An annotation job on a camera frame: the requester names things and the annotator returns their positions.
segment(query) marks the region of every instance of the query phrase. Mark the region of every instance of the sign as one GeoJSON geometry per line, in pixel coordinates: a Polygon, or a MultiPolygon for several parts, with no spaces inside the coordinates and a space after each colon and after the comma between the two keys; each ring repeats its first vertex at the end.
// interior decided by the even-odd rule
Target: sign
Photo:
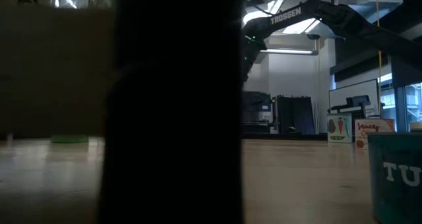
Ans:
{"type": "Polygon", "coordinates": [[[394,119],[356,119],[355,144],[357,148],[368,149],[368,133],[394,132],[394,119]]]}
{"type": "Polygon", "coordinates": [[[351,114],[328,114],[328,142],[352,143],[351,114]]]}
{"type": "Polygon", "coordinates": [[[271,18],[271,24],[276,24],[276,23],[282,22],[284,20],[290,19],[290,18],[292,18],[294,16],[298,16],[300,14],[302,14],[302,7],[298,7],[296,9],[290,10],[286,13],[272,17],[271,18]]]}

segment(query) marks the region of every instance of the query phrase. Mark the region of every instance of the teal container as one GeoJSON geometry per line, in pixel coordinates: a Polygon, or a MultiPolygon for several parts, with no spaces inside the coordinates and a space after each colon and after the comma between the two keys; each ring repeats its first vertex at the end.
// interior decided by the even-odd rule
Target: teal container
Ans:
{"type": "Polygon", "coordinates": [[[383,224],[422,223],[422,133],[368,135],[371,194],[383,224]]]}
{"type": "Polygon", "coordinates": [[[52,143],[87,143],[89,138],[86,135],[69,136],[69,135],[53,135],[51,136],[52,143]]]}

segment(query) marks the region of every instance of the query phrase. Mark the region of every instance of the wooden tabletop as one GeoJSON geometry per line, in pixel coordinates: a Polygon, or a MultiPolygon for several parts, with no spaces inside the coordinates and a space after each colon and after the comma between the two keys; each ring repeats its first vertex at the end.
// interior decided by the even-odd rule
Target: wooden tabletop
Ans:
{"type": "Polygon", "coordinates": [[[352,144],[245,140],[245,223],[376,223],[369,157],[352,144]]]}

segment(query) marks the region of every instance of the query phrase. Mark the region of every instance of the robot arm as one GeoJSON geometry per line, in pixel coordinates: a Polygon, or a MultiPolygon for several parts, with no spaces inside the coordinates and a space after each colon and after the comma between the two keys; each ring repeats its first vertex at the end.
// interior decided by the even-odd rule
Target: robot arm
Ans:
{"type": "Polygon", "coordinates": [[[308,0],[294,8],[266,18],[248,21],[242,29],[242,79],[247,74],[260,50],[265,50],[264,40],[276,30],[316,18],[327,25],[337,36],[358,38],[389,54],[398,54],[405,60],[414,61],[422,53],[422,45],[407,40],[393,32],[368,22],[347,5],[334,5],[321,0],[308,0]]]}

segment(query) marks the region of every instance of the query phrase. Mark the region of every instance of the vegetable picture card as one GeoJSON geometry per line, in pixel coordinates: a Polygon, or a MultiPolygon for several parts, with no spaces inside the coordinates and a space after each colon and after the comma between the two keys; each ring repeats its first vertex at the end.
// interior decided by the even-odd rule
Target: vegetable picture card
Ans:
{"type": "Polygon", "coordinates": [[[352,143],[351,114],[328,114],[328,142],[352,143]]]}

